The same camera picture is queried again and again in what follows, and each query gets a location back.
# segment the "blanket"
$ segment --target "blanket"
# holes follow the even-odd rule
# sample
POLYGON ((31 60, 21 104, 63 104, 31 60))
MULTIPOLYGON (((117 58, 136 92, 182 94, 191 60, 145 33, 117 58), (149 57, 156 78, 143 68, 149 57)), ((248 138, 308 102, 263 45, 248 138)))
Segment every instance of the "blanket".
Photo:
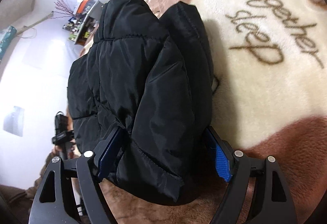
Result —
MULTIPOLYGON (((274 156, 304 223, 327 189, 327 6, 323 0, 145 0, 160 17, 178 1, 197 7, 214 62, 212 126, 250 157, 274 156)), ((209 223, 226 184, 199 157, 198 198, 150 204, 102 183, 121 223, 209 223)), ((254 182, 238 223, 246 220, 254 182)))

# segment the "blue textured pad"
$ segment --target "blue textured pad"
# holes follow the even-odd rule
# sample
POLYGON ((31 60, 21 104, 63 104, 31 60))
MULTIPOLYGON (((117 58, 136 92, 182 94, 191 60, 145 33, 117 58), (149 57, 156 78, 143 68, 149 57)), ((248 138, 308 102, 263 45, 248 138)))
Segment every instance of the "blue textured pad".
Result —
POLYGON ((227 183, 229 183, 232 178, 231 172, 229 170, 229 161, 218 145, 215 137, 210 133, 206 133, 204 136, 204 142, 209 155, 215 161, 215 167, 218 175, 227 183))

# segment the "cable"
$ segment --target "cable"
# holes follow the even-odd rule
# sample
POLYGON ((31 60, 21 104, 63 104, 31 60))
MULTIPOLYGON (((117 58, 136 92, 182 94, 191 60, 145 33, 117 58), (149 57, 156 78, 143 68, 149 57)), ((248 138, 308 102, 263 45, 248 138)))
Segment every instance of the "cable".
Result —
POLYGON ((30 29, 34 29, 35 31, 35 35, 33 36, 28 36, 28 37, 22 37, 22 36, 16 36, 16 37, 19 37, 19 38, 22 38, 22 39, 34 39, 36 37, 36 35, 38 34, 38 31, 36 30, 36 28, 30 28, 30 29))

